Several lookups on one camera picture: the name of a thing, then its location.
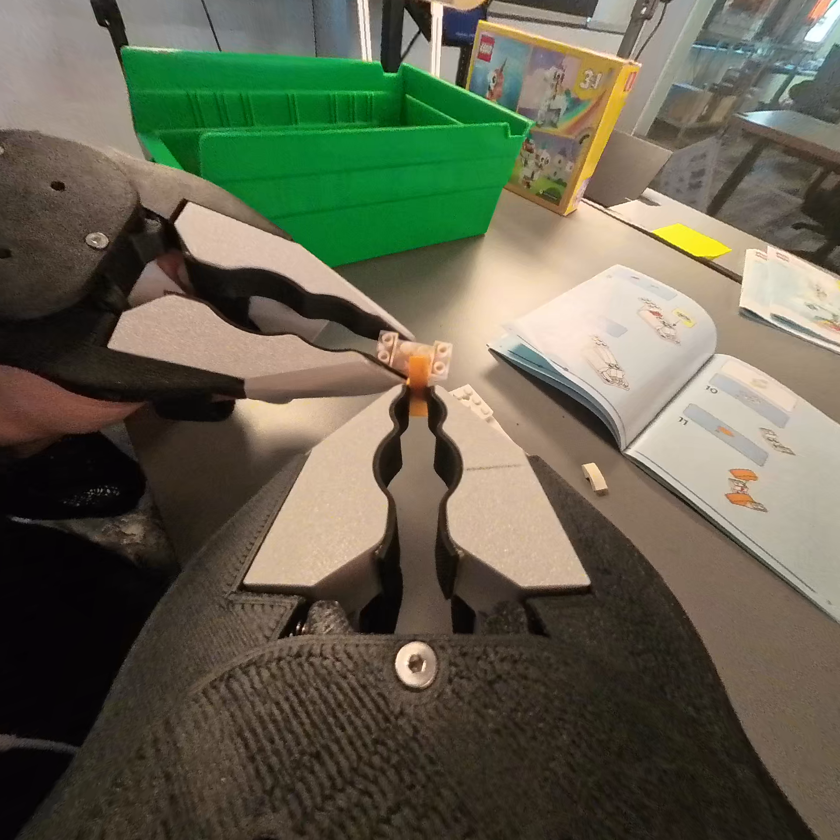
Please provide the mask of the orange curved lego piece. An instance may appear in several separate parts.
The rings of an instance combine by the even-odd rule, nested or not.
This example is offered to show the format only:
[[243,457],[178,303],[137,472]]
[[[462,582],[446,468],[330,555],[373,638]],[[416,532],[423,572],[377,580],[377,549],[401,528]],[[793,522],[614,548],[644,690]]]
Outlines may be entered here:
[[432,362],[425,353],[414,353],[407,364],[408,416],[427,417],[427,396]]

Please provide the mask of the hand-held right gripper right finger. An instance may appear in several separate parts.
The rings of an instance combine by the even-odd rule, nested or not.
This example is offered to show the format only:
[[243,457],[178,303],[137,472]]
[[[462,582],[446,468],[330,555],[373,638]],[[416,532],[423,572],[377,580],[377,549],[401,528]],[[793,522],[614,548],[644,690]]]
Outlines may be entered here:
[[479,614],[592,586],[529,457],[442,387],[427,398],[434,469],[444,482],[436,573],[456,634]]

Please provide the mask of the person's left hand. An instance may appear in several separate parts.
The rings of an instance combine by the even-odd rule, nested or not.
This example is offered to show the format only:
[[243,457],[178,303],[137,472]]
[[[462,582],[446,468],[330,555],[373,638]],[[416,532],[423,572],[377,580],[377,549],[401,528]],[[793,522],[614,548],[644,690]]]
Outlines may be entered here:
[[70,392],[32,372],[1,366],[1,446],[48,445],[119,424],[142,402],[108,402]]

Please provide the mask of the yellow sticky note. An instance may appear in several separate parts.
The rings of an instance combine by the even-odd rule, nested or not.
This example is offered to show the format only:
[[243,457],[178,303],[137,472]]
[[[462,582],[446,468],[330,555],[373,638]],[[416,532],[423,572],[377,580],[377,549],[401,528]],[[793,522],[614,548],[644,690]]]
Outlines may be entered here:
[[699,259],[714,260],[732,252],[730,247],[684,224],[658,227],[652,233],[668,245]]

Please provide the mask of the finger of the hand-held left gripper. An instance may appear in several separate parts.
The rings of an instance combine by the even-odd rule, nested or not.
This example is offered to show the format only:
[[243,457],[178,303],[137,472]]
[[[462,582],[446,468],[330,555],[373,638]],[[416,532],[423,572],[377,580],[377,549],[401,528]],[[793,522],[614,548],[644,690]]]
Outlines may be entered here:
[[359,351],[325,350],[294,333],[247,331],[206,303],[176,295],[127,310],[108,348],[233,377],[246,398],[265,403],[372,395],[406,384],[404,376]]
[[191,282],[207,300],[264,298],[369,340],[413,332],[302,245],[194,203],[174,221]]

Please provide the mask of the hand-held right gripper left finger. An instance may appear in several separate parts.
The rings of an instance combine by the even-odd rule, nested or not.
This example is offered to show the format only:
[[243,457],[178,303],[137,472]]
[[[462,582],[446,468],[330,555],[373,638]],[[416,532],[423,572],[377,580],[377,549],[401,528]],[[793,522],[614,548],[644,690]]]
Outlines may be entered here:
[[403,599],[396,506],[403,388],[308,454],[245,573],[247,592],[337,602],[362,632],[393,632]]

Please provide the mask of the dark background desk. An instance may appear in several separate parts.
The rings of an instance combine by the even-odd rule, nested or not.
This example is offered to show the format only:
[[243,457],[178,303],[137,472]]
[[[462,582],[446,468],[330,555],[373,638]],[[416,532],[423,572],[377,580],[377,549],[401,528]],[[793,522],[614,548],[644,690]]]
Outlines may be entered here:
[[839,173],[839,127],[791,110],[737,113],[730,125],[752,138],[752,143],[737,165],[711,198],[707,215],[715,217],[751,172],[762,152],[769,146],[818,165],[821,170]]

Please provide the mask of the open instruction booklet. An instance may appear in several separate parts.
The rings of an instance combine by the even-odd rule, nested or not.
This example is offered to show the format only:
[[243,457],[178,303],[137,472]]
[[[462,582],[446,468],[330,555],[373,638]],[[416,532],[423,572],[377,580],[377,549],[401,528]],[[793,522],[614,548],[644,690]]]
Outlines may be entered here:
[[838,621],[838,422],[717,343],[701,305],[614,266],[488,349],[591,410],[636,466]]

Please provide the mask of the printed paper sheet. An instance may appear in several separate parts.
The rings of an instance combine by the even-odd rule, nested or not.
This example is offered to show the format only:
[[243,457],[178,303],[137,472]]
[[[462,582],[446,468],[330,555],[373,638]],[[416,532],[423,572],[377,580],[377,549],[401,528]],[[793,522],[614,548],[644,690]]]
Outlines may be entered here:
[[668,198],[705,213],[721,148],[718,135],[674,150],[657,175],[654,189]]

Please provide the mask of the black office chair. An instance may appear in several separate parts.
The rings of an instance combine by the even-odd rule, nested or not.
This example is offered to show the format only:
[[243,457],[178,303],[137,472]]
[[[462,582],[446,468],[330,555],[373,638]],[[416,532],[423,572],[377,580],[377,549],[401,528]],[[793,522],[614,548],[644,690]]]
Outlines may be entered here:
[[[839,118],[839,64],[838,45],[824,59],[813,80],[790,89],[794,110],[823,122],[838,124]],[[811,252],[794,253],[808,261],[825,266],[828,257],[839,245],[839,183],[823,186],[830,172],[824,169],[807,187],[801,210],[812,221],[795,223],[794,229],[807,229],[823,237],[824,242]]]

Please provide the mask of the green plastic bin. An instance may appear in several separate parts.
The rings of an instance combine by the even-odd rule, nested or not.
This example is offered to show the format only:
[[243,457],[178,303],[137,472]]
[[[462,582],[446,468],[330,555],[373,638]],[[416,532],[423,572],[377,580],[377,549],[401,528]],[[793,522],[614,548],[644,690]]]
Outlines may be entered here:
[[236,196],[329,266],[483,235],[532,122],[410,65],[121,49],[153,162]]

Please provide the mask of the grey cardboard sheet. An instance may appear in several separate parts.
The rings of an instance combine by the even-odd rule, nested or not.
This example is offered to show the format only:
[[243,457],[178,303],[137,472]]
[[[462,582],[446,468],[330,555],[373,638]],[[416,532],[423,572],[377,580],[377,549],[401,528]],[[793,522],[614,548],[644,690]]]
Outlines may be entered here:
[[615,130],[584,189],[584,198],[601,207],[637,200],[672,154],[664,146]]

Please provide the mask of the small white lego assembly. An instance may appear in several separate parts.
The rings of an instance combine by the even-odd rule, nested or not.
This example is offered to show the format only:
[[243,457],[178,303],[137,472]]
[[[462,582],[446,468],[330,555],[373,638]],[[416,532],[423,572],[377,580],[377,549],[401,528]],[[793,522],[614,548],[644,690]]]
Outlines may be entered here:
[[381,331],[376,347],[376,357],[407,380],[417,364],[412,359],[422,359],[427,367],[427,380],[430,383],[444,382],[448,378],[452,363],[454,345],[449,342],[435,341],[431,344],[411,341],[394,331]]

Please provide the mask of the yellow lego set box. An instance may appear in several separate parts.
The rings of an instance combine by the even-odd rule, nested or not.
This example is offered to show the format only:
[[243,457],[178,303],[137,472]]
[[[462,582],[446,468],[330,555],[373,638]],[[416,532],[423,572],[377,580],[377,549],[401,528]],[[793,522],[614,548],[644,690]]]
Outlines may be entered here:
[[641,68],[631,59],[480,21],[469,89],[532,123],[507,189],[572,214]]

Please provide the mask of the closed instruction booklet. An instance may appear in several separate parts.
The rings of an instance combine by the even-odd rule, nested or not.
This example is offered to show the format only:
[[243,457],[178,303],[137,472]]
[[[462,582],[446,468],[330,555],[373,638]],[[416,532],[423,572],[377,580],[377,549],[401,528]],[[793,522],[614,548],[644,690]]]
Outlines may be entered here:
[[744,257],[739,312],[746,318],[770,323],[773,297],[768,256],[749,248]]
[[766,256],[770,323],[838,354],[838,279],[774,246]]

